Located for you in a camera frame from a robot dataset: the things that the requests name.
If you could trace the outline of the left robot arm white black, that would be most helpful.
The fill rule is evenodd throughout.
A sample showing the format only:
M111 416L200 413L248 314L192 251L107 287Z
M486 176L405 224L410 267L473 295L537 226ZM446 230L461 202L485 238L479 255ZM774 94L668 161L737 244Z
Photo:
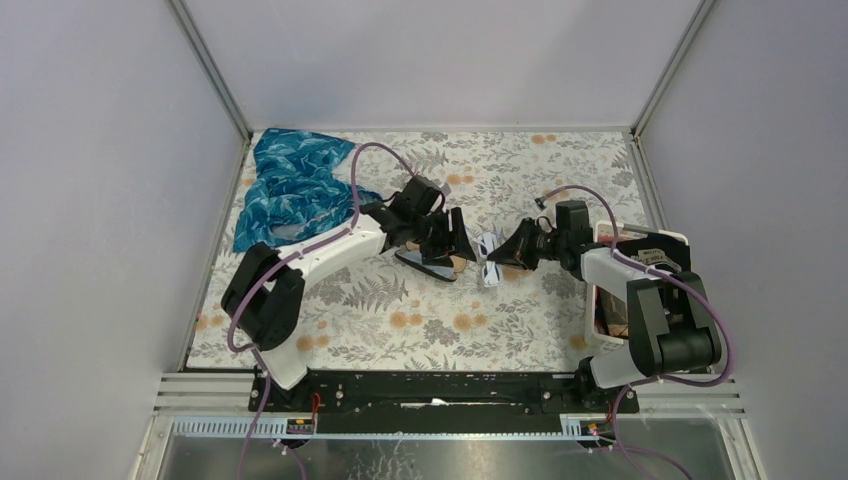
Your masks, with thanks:
M296 345L304 294L316 283L360 260L394 251L404 264L452 282L455 259L476 261L460 208L421 175L386 201L367 202L350 223L305 242L250 247L220 300L233 329L249 338L248 350L274 382L272 398L288 411L309 401L308 372Z

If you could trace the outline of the large light blue cloth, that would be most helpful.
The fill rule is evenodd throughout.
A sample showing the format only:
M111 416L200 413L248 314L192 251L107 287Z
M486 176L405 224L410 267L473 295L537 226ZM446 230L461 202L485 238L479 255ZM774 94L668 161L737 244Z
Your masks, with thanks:
M411 266L425 274L443 281L453 282L456 280L453 263L448 259L447 265L429 265L423 262L423 257L418 250L398 251L395 256L408 266Z

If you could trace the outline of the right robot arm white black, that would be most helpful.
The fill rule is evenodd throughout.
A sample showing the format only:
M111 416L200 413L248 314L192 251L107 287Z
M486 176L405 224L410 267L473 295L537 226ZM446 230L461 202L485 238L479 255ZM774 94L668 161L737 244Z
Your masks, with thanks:
M628 337L624 346L589 358L573 386L575 402L597 412L613 398L613 388L717 364L722 342L706 307L698 275L671 275L638 264L617 249L598 243L582 201L562 201L555 224L542 227L525 218L486 258L498 265L534 270L554 261L572 277L623 302Z

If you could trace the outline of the black glasses case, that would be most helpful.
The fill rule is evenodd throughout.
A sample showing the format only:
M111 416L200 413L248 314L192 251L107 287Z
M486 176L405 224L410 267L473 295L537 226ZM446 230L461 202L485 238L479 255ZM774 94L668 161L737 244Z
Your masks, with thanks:
M420 252L420 248L419 248L419 245L418 245L418 244L415 244L415 243L412 243L412 242L408 242L406 245L399 247L399 248L398 248L398 249L394 252L394 257L395 257L397 260L399 260L399 259L395 256L395 254L396 254L398 251L404 251L404 250L418 250L418 251ZM459 257L451 256L451 257L444 257L444 258L441 258L441 259L436 259L436 260L434 260L433 262L430 262L430 263L425 262L425 261L424 261L424 259L423 259L423 262L424 262L425 264L429 264L429 265L447 265L447 264L448 264L448 259L450 259L450 260L452 261L452 263L453 263L454 270L455 270L455 275L456 275L456 280L457 280L457 279L458 279L458 277L459 277L459 275L465 271L465 269L466 269L466 267L467 267L467 264L468 264L468 261L467 261L467 260L465 260L465 259L463 259L463 258L459 258Z

